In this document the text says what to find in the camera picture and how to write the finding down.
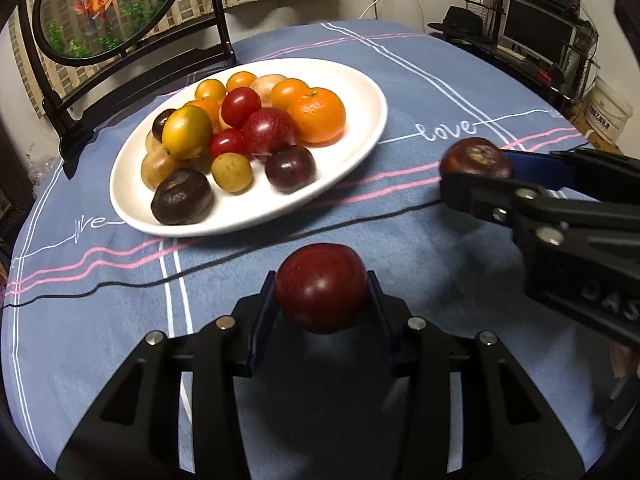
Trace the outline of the person's right hand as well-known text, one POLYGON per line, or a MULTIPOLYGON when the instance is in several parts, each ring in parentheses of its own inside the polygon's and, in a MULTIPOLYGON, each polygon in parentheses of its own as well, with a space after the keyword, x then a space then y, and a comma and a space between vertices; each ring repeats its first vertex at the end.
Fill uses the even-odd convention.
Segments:
POLYGON ((614 376, 623 378, 638 373, 640 356, 622 344, 614 342, 611 346, 611 363, 614 376))

